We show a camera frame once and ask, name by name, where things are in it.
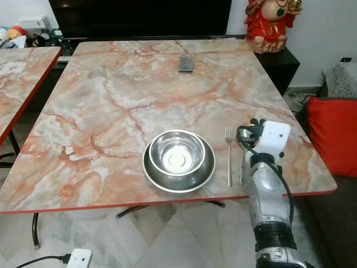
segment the wall socket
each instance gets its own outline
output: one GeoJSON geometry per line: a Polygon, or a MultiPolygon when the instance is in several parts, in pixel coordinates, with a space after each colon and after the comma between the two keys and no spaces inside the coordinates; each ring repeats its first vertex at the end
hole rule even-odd
{"type": "Polygon", "coordinates": [[[18,19],[20,26],[24,29],[45,29],[49,26],[46,16],[22,17],[18,19]]]}

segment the power strip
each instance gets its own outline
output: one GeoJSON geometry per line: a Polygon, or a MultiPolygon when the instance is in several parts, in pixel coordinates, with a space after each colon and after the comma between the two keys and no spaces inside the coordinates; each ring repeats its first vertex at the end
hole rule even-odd
{"type": "Polygon", "coordinates": [[[88,268],[91,261],[91,250],[75,248],[67,264],[67,268],[88,268]]]}

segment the red figurine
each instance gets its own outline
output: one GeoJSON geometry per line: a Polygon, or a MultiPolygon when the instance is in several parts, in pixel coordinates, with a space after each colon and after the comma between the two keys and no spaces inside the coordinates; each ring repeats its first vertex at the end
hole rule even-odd
{"type": "Polygon", "coordinates": [[[291,28],[295,16],[301,12],[301,0],[249,0],[248,41],[256,53],[278,52],[285,48],[285,27],[291,28]]]}

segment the marble table top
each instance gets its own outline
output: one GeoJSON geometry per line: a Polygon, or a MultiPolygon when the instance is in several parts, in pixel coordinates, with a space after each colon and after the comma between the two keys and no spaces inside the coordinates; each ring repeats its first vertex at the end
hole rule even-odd
{"type": "Polygon", "coordinates": [[[83,42],[76,49],[0,190],[2,213],[246,198],[227,183],[224,126],[251,118],[292,131],[281,161],[295,195],[332,192],[336,183],[244,40],[83,42]],[[194,57],[194,72],[179,58],[194,57]],[[142,170],[146,144],[184,129],[205,138],[215,174],[200,190],[164,192],[142,170]]]}
{"type": "Polygon", "coordinates": [[[60,55],[60,47],[0,50],[0,144],[60,55]]]}

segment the tiled floor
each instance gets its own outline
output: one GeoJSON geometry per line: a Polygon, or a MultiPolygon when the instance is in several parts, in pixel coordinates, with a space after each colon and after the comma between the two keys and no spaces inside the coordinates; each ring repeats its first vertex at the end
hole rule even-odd
{"type": "MultiPolygon", "coordinates": [[[[16,125],[20,145],[34,117],[26,114],[16,125]]],[[[11,150],[7,142],[1,153],[11,150]]],[[[5,178],[8,171],[0,172],[5,178]]],[[[41,256],[71,253],[77,247],[93,251],[91,268],[255,267],[248,201],[224,203],[225,208],[208,203],[156,205],[121,219],[115,219],[115,215],[124,208],[41,213],[41,248],[37,251],[31,237],[32,215],[1,215],[0,267],[13,268],[41,256]]],[[[321,267],[298,209],[293,232],[306,260],[321,267]]],[[[32,267],[65,265],[44,260],[32,267]]]]}

